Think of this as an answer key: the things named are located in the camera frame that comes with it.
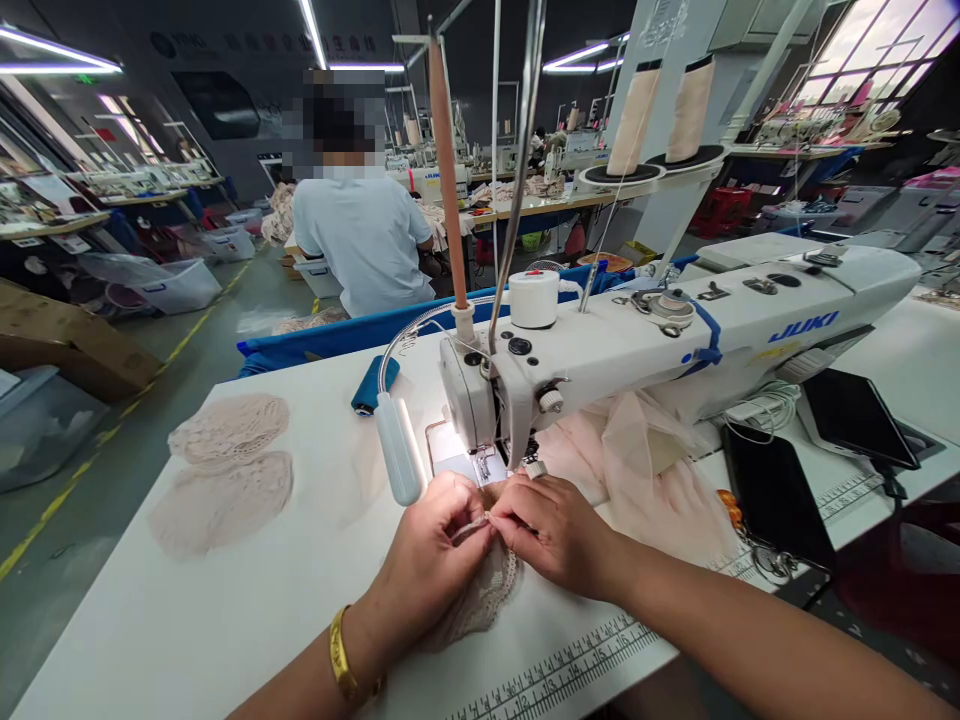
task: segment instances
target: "yellow floor line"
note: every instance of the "yellow floor line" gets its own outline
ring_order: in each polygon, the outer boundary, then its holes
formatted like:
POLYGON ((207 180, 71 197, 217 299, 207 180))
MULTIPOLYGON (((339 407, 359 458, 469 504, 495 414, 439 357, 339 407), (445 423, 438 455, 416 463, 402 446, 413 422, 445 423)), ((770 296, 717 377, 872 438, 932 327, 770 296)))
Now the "yellow floor line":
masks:
POLYGON ((80 482, 80 478, 83 477, 83 474, 90 469, 90 466, 93 465, 94 460, 100 456, 100 451, 104 445, 106 445, 110 440, 116 437, 117 433, 120 432, 120 428, 123 427, 124 419, 130 415, 142 402, 144 396, 153 389, 154 384, 157 381, 157 378, 163 373, 164 370, 172 363, 177 356, 183 352, 183 349, 187 346, 193 336, 197 334, 197 331, 203 327, 203 324, 207 321, 207 318, 210 317, 210 313, 213 312, 213 309, 220 303, 220 300, 223 299, 224 295, 229 293, 233 287, 237 284, 237 281, 243 277, 243 274, 250 269, 250 263, 248 262, 246 266, 234 276, 233 280, 230 281, 230 284, 227 285, 226 289, 221 293, 220 297, 217 298, 216 302, 211 305, 207 311, 197 320, 196 324, 190 328, 190 332, 187 333, 187 336, 181 340, 177 347, 173 349, 173 352, 170 353, 169 357, 164 361, 163 365, 160 366, 160 370, 157 371, 154 379, 143 389, 141 390, 133 399, 123 412, 120 413, 120 422, 117 423, 116 427, 112 430, 107 430, 104 433, 101 433, 96 439, 97 451, 87 460, 83 465, 77 468, 76 472, 70 476, 70 480, 67 481, 67 484, 64 486, 63 490, 60 491, 60 494, 57 495, 49 505, 47 505, 46 510, 43 511, 43 515, 40 516, 40 520, 30 528, 30 532, 27 533, 27 536, 21 540, 17 546, 13 549, 13 552, 7 556, 7 559, 3 561, 3 564, 0 565, 0 582, 3 582, 4 578, 10 574, 10 571, 16 567, 16 564, 20 562, 20 558, 23 557, 23 554, 27 551, 27 548, 30 547, 37 535, 39 535, 43 529, 47 526, 47 523, 50 522, 51 518, 56 515, 57 511, 60 509, 60 506, 63 505, 64 501, 70 497, 70 493, 73 492, 73 489, 80 482))

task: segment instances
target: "light blue shirt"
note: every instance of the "light blue shirt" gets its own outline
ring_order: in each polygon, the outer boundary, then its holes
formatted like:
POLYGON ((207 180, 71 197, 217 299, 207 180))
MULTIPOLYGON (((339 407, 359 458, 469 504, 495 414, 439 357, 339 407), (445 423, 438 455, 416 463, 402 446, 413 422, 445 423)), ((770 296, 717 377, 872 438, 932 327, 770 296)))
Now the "light blue shirt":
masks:
POLYGON ((436 297, 417 255, 430 228, 395 180, 302 180, 293 196, 293 228, 302 250, 326 258, 351 317, 436 297))

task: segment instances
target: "led light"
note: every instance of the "led light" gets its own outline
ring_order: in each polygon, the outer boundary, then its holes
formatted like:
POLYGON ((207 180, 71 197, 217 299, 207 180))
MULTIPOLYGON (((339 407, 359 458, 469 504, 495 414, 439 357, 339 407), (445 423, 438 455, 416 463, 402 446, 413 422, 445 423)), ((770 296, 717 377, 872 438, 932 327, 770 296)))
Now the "led light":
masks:
POLYGON ((120 68, 96 65, 0 65, 0 75, 112 75, 120 68))
POLYGON ((620 67, 621 65, 623 65, 623 58, 620 58, 619 60, 610 60, 602 65, 598 65, 597 72, 601 73, 606 72, 607 70, 613 70, 614 67, 620 67))
MULTIPOLYGON (((104 60, 99 58, 96 55, 87 55, 82 53, 79 50, 72 50, 71 48, 65 47, 63 45, 58 45, 55 42, 50 42, 49 40, 44 40, 43 38, 38 38, 33 35, 28 35, 25 32, 20 30, 14 30, 10 27, 0 27, 0 38, 6 38, 7 40, 12 40, 13 42, 18 42, 21 45, 29 45, 31 47, 39 48, 40 50, 46 50, 47 52, 52 52, 56 55, 62 55, 64 57, 71 58, 73 60, 79 60, 80 62, 90 63, 96 65, 97 67, 105 68, 109 72, 123 72, 123 69, 116 63, 112 63, 109 60, 104 60)), ((52 73, 26 73, 26 74, 52 74, 52 73)))
POLYGON ((588 47, 587 49, 581 50, 580 52, 575 52, 572 55, 566 55, 562 58, 559 58, 558 60, 551 60, 550 62, 548 62, 546 65, 543 66, 543 69, 546 70, 548 68, 559 67, 561 65, 566 65, 569 62, 573 62, 574 60, 580 60, 581 58, 590 57, 591 55, 596 55, 598 52, 603 52, 608 47, 610 47, 610 43, 605 43, 605 42, 599 43, 598 45, 588 47))
POLYGON ((331 70, 383 70, 384 72, 403 72, 404 67, 402 64, 387 64, 387 65, 377 65, 376 63, 371 63, 369 65, 364 65, 358 63, 355 65, 331 65, 331 70))
POLYGON ((552 67, 545 65, 543 72, 545 75, 559 75, 560 73, 588 75, 595 72, 596 69, 596 65, 554 65, 552 67))
POLYGON ((307 23, 307 32, 310 33, 310 42, 313 43, 313 52, 317 56, 317 65, 321 70, 327 69, 327 61, 323 57, 323 46, 320 45, 320 31, 317 29, 317 18, 313 14, 313 3, 311 0, 300 0, 300 12, 303 13, 303 20, 307 23))

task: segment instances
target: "smartphone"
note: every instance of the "smartphone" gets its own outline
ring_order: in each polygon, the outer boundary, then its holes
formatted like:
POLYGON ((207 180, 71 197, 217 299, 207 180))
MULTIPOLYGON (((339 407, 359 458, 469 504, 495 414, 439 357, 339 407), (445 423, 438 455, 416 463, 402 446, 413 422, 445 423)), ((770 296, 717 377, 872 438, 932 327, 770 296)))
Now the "smartphone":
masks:
POLYGON ((769 435, 750 427, 735 428, 723 427, 723 450, 748 535, 832 573, 836 552, 793 445, 778 437, 769 442, 769 435))
POLYGON ((803 383, 803 394, 800 419, 817 445, 906 470, 920 467, 869 378, 827 368, 803 383))

